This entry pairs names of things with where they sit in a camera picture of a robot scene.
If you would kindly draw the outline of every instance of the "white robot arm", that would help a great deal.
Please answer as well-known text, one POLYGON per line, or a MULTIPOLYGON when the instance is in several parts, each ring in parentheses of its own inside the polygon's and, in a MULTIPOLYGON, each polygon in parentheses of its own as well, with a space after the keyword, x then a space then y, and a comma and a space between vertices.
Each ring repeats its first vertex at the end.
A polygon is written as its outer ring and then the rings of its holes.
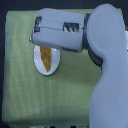
POLYGON ((89 50, 92 59, 102 66, 102 76, 90 98, 90 128, 128 128, 125 25, 116 8, 100 5, 87 22, 81 14, 40 10, 30 41, 72 52, 89 50))

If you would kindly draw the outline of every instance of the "table surface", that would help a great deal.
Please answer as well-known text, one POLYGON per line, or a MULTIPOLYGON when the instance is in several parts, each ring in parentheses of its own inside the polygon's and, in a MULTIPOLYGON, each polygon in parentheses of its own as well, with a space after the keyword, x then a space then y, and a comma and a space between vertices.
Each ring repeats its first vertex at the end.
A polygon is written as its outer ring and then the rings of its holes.
POLYGON ((4 54, 5 54, 5 22, 6 13, 10 10, 39 10, 42 8, 55 9, 94 9, 100 4, 109 3, 116 8, 121 8, 125 25, 128 26, 128 1, 126 0, 0 0, 0 115, 2 112, 3 79, 4 79, 4 54))

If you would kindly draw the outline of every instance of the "green towel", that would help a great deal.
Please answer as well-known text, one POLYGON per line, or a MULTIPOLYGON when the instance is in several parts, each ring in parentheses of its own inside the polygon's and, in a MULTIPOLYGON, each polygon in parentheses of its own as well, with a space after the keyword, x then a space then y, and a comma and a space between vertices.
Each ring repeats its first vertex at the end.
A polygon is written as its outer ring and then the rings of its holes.
MULTIPOLYGON (((66 10, 91 13, 90 9, 66 10)), ((2 119, 10 126, 89 124, 89 99, 101 69, 88 52, 61 51, 58 69, 41 75, 29 42, 37 11, 9 11, 6 19, 2 119)))

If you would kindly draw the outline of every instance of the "light green cloth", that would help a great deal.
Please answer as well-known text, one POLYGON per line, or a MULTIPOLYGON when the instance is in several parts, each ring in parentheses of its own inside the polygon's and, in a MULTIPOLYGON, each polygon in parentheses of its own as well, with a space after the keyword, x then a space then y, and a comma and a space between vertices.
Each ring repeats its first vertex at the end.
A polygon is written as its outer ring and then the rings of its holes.
MULTIPOLYGON (((92 10, 67 10, 86 15, 92 10)), ((29 42, 37 11, 10 11, 6 19, 2 119, 10 126, 89 124, 89 99, 101 70, 82 53, 61 51, 58 69, 41 75, 29 42)))

